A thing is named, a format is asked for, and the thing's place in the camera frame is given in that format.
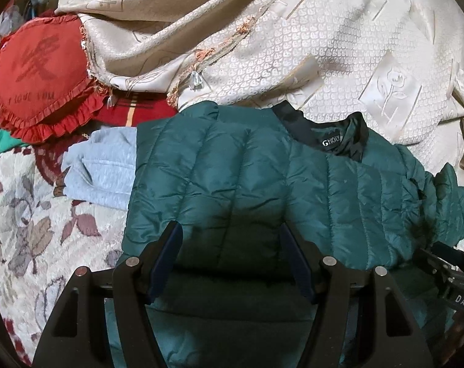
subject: cream jacquard fabric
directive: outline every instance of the cream jacquard fabric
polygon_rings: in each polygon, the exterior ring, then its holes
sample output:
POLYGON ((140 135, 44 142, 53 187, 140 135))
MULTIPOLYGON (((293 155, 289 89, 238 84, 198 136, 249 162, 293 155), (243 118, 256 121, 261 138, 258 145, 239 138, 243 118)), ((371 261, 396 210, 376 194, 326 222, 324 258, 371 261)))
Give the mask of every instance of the cream jacquard fabric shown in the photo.
POLYGON ((115 88, 165 92, 180 109, 288 99, 320 122, 361 111, 406 145, 445 118, 464 65, 454 0, 59 0, 59 11, 80 13, 90 69, 115 88))

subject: black plastic mount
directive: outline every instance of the black plastic mount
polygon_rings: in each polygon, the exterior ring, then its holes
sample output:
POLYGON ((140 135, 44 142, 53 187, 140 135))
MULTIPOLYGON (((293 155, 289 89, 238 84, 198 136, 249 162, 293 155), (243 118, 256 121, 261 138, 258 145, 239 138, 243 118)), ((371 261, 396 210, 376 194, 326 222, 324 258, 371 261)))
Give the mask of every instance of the black plastic mount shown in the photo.
POLYGON ((413 261, 433 275, 439 297, 450 308, 464 312, 464 252, 435 242, 430 250, 417 250, 413 261))
MULTIPOLYGON (((167 368, 145 305, 164 289, 182 241, 182 227, 173 221, 138 258, 110 270, 76 269, 46 323, 32 367, 113 368, 104 313, 104 299, 112 298, 127 367, 167 368)), ((286 224, 280 242, 300 292, 319 305, 297 368, 339 366, 351 297, 359 300, 354 366, 433 367, 425 339, 385 268, 348 269, 286 224)), ((0 316, 0 368, 25 367, 0 316)))

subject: metal rivet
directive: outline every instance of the metal rivet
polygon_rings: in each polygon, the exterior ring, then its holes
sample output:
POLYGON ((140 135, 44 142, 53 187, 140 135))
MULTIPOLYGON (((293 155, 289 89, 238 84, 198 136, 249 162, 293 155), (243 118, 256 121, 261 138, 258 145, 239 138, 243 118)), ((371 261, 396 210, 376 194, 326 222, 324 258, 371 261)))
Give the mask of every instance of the metal rivet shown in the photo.
POLYGON ((75 275, 77 277, 81 277, 83 275, 86 275, 87 274, 87 267, 85 267, 85 265, 79 267, 78 269, 75 270, 75 275))
POLYGON ((326 256, 322 259, 325 265, 336 265, 337 260, 334 257, 326 256))
POLYGON ((381 277, 384 277, 385 275, 387 275, 387 269, 385 267, 382 267, 381 265, 379 265, 378 267, 375 267, 375 272, 381 277))
POLYGON ((129 257, 126 259, 126 265, 128 267, 134 267, 135 265, 137 265, 138 263, 140 262, 139 258, 137 257, 129 257))

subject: light blue towel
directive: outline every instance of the light blue towel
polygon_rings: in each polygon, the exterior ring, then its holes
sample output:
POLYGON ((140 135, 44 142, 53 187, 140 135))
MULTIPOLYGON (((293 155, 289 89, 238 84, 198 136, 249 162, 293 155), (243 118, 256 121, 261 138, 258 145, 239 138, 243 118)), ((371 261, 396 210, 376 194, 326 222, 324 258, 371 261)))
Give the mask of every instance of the light blue towel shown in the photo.
POLYGON ((64 193, 72 199, 128 210, 135 180, 137 129, 105 128, 63 155, 64 193))

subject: quilted jacket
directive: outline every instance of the quilted jacket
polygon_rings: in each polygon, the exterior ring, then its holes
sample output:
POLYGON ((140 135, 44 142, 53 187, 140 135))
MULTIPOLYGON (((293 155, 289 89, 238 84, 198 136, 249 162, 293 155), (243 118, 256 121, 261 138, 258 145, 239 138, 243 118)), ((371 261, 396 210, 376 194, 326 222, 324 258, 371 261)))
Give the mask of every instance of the quilted jacket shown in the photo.
MULTIPOLYGON (((397 267, 418 247, 464 238, 464 187, 450 165, 426 173, 361 114, 318 125, 287 103, 201 102, 138 126, 122 259, 139 255, 170 220, 182 224, 184 242, 149 309, 169 366, 294 367, 314 308, 291 283, 280 224, 292 222, 348 267, 397 267)), ((404 270, 403 292, 421 277, 404 270)), ((431 292, 428 283, 421 279, 408 299, 421 326, 433 318, 430 337, 444 330, 445 314, 436 299, 413 297, 431 292)), ((107 317, 116 366, 124 366, 110 305, 107 317)))

